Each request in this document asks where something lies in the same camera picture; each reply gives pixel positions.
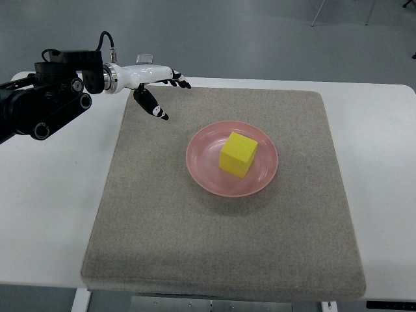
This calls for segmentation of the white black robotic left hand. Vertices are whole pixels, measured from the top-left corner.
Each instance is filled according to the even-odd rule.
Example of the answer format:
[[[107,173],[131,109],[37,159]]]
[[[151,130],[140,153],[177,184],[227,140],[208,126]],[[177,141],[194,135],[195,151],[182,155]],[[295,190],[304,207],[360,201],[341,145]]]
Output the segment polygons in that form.
[[[162,120],[168,120],[169,116],[145,86],[152,83],[164,83],[191,89],[186,78],[168,66],[136,64],[121,67],[115,63],[107,63],[103,65],[103,76],[104,93],[115,94],[124,88],[131,89],[134,100],[148,114]]]

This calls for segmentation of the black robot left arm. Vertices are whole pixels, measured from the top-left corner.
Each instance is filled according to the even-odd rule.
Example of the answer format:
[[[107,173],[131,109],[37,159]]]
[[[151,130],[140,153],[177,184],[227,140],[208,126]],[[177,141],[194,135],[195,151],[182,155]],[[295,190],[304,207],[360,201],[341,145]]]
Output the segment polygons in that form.
[[[1,85],[1,142],[15,135],[47,139],[104,90],[101,51],[46,49],[42,58],[34,73]]]

